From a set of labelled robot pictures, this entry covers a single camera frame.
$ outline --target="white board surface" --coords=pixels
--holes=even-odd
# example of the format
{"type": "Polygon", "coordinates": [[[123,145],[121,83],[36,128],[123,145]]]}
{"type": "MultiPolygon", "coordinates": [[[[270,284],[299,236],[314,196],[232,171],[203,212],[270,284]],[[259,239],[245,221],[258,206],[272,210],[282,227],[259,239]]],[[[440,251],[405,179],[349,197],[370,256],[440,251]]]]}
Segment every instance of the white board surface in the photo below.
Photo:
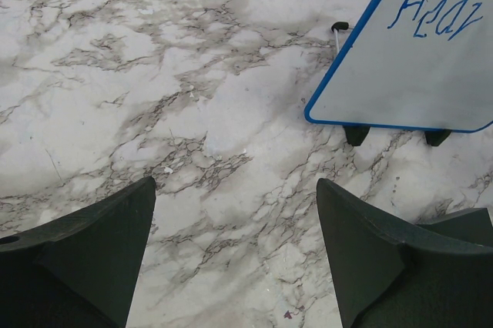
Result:
{"type": "Polygon", "coordinates": [[[372,0],[305,116],[330,124],[483,129],[493,121],[492,14],[493,0],[372,0]]]}

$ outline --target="white marble countertop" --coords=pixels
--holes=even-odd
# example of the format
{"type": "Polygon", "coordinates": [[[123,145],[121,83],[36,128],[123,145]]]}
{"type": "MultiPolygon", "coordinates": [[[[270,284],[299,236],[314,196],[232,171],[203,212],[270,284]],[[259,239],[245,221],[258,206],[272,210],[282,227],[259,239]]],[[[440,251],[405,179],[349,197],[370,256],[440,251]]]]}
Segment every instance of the white marble countertop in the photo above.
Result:
{"type": "Polygon", "coordinates": [[[304,120],[368,1],[0,0],[0,236],[152,175],[129,327],[340,327],[318,178],[412,222],[493,197],[493,128],[304,120]]]}

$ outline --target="whiteboard foot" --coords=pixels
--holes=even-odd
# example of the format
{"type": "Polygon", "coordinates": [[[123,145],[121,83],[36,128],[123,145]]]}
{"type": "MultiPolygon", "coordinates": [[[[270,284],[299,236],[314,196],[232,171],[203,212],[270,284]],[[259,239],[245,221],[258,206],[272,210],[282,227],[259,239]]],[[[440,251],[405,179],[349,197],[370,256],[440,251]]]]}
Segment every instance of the whiteboard foot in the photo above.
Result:
{"type": "Polygon", "coordinates": [[[370,131],[369,126],[343,126],[346,132],[347,143],[353,147],[361,146],[370,131]]]}
{"type": "Polygon", "coordinates": [[[436,132],[424,132],[424,136],[426,137],[426,143],[431,147],[439,147],[443,143],[444,140],[452,133],[451,130],[444,129],[438,130],[436,132]]]}

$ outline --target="small whiteboard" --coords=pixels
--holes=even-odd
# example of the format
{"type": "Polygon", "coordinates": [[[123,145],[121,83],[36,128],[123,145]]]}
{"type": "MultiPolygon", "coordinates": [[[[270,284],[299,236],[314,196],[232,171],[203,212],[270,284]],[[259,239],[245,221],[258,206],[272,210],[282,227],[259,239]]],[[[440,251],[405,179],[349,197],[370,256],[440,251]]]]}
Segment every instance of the small whiteboard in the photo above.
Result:
{"type": "Polygon", "coordinates": [[[307,120],[486,128],[493,120],[491,13],[493,0],[371,0],[305,108],[307,120]]]}

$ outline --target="blue border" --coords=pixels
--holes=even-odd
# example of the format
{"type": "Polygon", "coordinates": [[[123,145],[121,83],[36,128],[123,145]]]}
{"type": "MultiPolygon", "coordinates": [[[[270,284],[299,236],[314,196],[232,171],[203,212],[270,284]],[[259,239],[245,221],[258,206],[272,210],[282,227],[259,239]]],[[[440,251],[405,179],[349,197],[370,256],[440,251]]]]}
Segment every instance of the blue border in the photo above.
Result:
{"type": "MultiPolygon", "coordinates": [[[[386,126],[383,124],[363,124],[363,123],[358,123],[358,122],[333,122],[333,121],[328,121],[328,120],[315,120],[315,119],[312,119],[310,117],[310,112],[311,112],[311,109],[314,107],[315,102],[318,100],[318,98],[322,94],[322,91],[325,89],[325,87],[327,87],[327,84],[329,84],[329,81],[334,76],[335,72],[339,68],[340,64],[342,63],[342,61],[346,57],[349,50],[353,47],[354,42],[356,41],[356,39],[360,35],[360,33],[363,31],[364,26],[367,24],[368,20],[370,20],[370,17],[373,15],[373,13],[377,9],[380,2],[381,2],[381,0],[371,0],[367,9],[364,10],[363,15],[361,16],[360,20],[357,22],[356,26],[354,27],[353,31],[350,33],[349,37],[347,37],[347,41],[344,43],[339,54],[336,56],[334,62],[330,66],[329,71],[327,72],[327,74],[325,74],[324,78],[322,79],[322,82],[320,83],[318,88],[315,90],[314,95],[311,97],[310,101],[308,102],[307,106],[305,107],[305,110],[304,110],[305,119],[308,122],[312,122],[315,124],[332,124],[332,125],[339,125],[339,126],[374,126],[377,128],[427,130],[427,131],[442,130],[443,128],[433,129],[433,128],[422,128],[422,127],[414,127],[414,126],[386,126]]],[[[476,129],[476,130],[454,130],[454,132],[475,133],[475,132],[479,132],[480,130],[488,128],[491,124],[493,124],[493,122],[488,123],[486,126],[483,126],[480,129],[476,129]]]]}

